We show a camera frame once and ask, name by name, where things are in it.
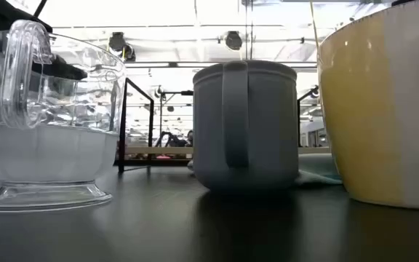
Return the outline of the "clear plastic cup with handle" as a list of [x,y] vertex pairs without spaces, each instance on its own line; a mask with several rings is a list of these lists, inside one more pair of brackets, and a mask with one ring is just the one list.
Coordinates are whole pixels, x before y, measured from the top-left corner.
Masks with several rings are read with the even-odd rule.
[[126,68],[109,51],[31,20],[0,31],[0,212],[100,205]]

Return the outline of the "wooden shelf with black frame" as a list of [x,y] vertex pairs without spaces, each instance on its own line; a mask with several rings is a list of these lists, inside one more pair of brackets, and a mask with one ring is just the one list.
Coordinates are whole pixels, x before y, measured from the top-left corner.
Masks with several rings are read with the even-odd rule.
[[119,168],[119,173],[122,174],[126,170],[124,169],[126,165],[125,154],[126,154],[126,118],[127,118],[127,94],[128,94],[128,87],[133,88],[137,91],[140,95],[142,95],[145,99],[148,100],[148,137],[147,137],[147,147],[144,148],[134,148],[134,153],[139,154],[147,154],[147,163],[149,164],[152,160],[152,154],[190,154],[191,148],[184,148],[184,149],[158,149],[153,144],[153,124],[154,124],[154,107],[155,101],[154,99],[149,96],[145,91],[140,89],[132,80],[129,78],[125,79],[124,85],[124,99],[121,107],[121,123],[119,128],[119,142],[118,142],[118,151],[117,151],[117,159],[115,160],[114,164]]

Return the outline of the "grey mug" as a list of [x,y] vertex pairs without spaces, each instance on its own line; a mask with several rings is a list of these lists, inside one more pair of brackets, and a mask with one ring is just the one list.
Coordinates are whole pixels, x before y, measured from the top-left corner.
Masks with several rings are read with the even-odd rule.
[[274,191],[298,177],[296,72],[237,60],[193,77],[193,171],[212,191]]

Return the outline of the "light blue cloth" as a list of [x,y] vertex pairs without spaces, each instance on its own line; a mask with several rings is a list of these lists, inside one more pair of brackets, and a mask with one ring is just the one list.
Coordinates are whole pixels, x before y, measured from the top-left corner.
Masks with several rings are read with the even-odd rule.
[[306,183],[342,183],[330,153],[196,156],[188,169],[212,191],[270,191]]

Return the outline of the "yellow and white mug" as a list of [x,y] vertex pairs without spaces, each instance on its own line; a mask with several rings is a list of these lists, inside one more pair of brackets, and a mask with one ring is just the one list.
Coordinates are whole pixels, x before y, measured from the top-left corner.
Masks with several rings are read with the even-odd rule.
[[350,196],[419,208],[419,0],[332,33],[318,70],[324,125]]

